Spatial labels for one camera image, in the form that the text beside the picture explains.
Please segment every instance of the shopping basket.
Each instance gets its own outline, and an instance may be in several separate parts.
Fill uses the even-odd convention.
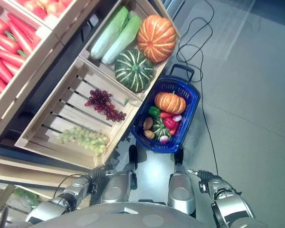
[[[191,72],[189,81],[172,76],[175,68],[181,68]],[[194,86],[190,85],[193,75],[193,69],[183,65],[174,64],[168,76],[161,76],[155,82],[152,90],[138,110],[131,127],[131,133],[136,138],[137,142],[146,149],[159,153],[176,153],[179,147],[182,145],[200,100],[200,93]],[[143,134],[143,122],[148,116],[150,116],[148,114],[149,108],[155,105],[154,99],[159,92],[174,92],[176,95],[184,98],[187,104],[186,110],[181,114],[182,119],[175,135],[172,136],[171,140],[166,144],[160,143],[155,139],[147,139]]]

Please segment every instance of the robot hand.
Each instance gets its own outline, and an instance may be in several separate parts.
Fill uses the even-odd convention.
[[[266,225],[255,219],[252,209],[227,181],[208,171],[187,170],[188,173],[198,176],[199,190],[208,193],[213,198],[211,204],[213,217],[218,228],[254,227],[265,228]]]

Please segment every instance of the potato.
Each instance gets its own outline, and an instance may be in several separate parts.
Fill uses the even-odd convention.
[[[154,132],[152,132],[150,130],[144,130],[143,134],[144,134],[144,136],[146,136],[147,139],[154,139],[154,137],[155,137]]]
[[[147,117],[143,122],[143,128],[149,130],[153,126],[153,119],[152,117]]]

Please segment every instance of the basket handle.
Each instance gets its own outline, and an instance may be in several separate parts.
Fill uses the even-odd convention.
[[[191,76],[189,78],[189,82],[188,83],[191,82],[191,80],[193,78],[193,75],[194,75],[194,70],[192,68],[190,68],[188,66],[180,65],[180,64],[173,64],[172,69],[171,69],[171,71],[169,73],[169,76],[172,75],[172,72],[173,72],[174,68],[179,68],[179,69],[183,69],[183,70],[187,70],[187,71],[191,72]]]

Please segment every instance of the green striped pumpkin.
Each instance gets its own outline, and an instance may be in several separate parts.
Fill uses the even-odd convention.
[[[153,79],[153,65],[143,52],[125,50],[115,61],[115,77],[118,82],[133,92],[141,92]]]
[[[152,131],[155,134],[155,138],[157,140],[160,139],[161,136],[166,135],[170,138],[169,129],[163,124],[162,119],[160,117],[153,118],[154,124],[152,126]]]

